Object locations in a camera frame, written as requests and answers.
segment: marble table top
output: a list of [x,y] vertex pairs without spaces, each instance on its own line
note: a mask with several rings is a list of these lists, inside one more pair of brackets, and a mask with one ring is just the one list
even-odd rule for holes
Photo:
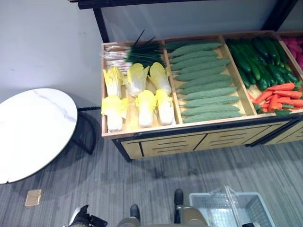
[[71,139],[77,108],[64,92],[41,88],[0,104],[0,183],[30,176],[51,162]]

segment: black table leg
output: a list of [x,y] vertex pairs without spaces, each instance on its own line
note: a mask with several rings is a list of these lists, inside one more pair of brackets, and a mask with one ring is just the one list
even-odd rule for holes
[[124,157],[124,159],[127,162],[131,162],[132,159],[129,157],[128,153],[125,151],[124,147],[122,146],[122,144],[120,142],[118,142],[117,140],[112,140],[114,145],[118,148],[118,150],[120,151],[121,155]]
[[100,31],[102,40],[104,43],[109,43],[109,38],[108,38],[108,34],[107,34],[105,22],[104,22],[102,10],[101,10],[101,8],[96,8],[93,10],[94,10],[95,18],[96,18],[96,21],[97,21],[97,24],[99,27],[99,31]]

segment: striped carpet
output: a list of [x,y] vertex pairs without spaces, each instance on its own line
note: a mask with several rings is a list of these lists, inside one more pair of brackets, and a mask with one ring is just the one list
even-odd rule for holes
[[[96,128],[99,111],[90,114]],[[83,138],[91,134],[84,129]],[[171,223],[173,193],[209,192],[229,185],[259,192],[276,227],[303,226],[303,143],[243,146],[138,159],[127,163],[111,141],[98,135],[92,156],[69,144],[46,168],[20,182],[0,185],[0,227],[61,227],[73,210],[115,227],[136,203],[143,224]],[[27,191],[42,189],[40,205],[25,207]]]

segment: shoe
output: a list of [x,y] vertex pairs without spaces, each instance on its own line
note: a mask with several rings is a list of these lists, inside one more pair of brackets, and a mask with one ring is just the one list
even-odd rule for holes
[[141,220],[139,207],[134,204],[131,206],[131,217],[135,217],[136,219]]
[[175,204],[175,215],[174,215],[174,223],[180,224],[180,210],[177,209],[178,205],[183,205],[183,192],[181,189],[175,190],[174,196],[174,204]]
[[178,205],[183,205],[183,192],[181,189],[175,190],[174,204],[175,204],[175,208]]

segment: wooden produce bin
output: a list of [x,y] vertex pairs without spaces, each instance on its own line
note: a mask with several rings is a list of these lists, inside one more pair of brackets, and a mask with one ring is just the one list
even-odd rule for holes
[[282,41],[283,36],[287,37],[298,37],[298,36],[303,36],[303,31],[301,32],[277,32],[276,35],[278,36],[278,39],[280,41],[280,44],[284,48],[287,56],[289,59],[294,62],[294,66],[296,67],[297,71],[303,74],[303,70],[300,68],[299,64],[297,63],[296,59],[293,57],[292,53],[289,51],[288,47],[285,45],[285,43]]
[[265,142],[265,145],[286,143],[291,141],[303,140],[303,121],[296,122],[284,132]]
[[[244,114],[244,116],[204,122],[183,123],[180,114],[184,109],[180,106],[183,104],[183,101],[178,100],[178,97],[180,96],[177,96],[176,93],[176,87],[180,85],[180,81],[174,79],[169,63],[169,53],[164,49],[163,61],[169,72],[169,82],[172,88],[171,96],[174,103],[176,124],[161,126],[159,123],[159,115],[155,112],[152,127],[140,128],[138,125],[138,110],[134,105],[134,98],[128,95],[125,88],[123,88],[123,97],[129,98],[129,108],[126,120],[124,120],[123,123],[123,129],[119,132],[109,132],[107,130],[107,117],[102,116],[102,137],[111,139],[124,158],[130,162],[132,159],[142,157],[153,157],[236,145],[249,145],[256,143],[272,132],[278,131],[281,127],[297,121],[302,114],[301,111],[283,117],[276,116],[273,113],[256,113],[224,38],[224,35],[204,35],[166,39],[160,40],[159,42],[165,44],[179,40],[213,40],[223,43],[223,45],[215,51],[218,53],[219,57],[231,60],[227,65],[224,74],[230,75],[234,86],[237,87],[236,92],[232,95],[240,98],[240,101],[236,103],[235,106],[240,109],[240,112]],[[110,46],[131,46],[132,44],[133,43],[102,44],[102,51]],[[102,69],[107,69],[106,60],[104,58],[102,58]],[[107,90],[103,76],[101,82],[102,99],[104,99],[107,96]],[[146,88],[155,92],[155,87],[148,82],[148,79]]]

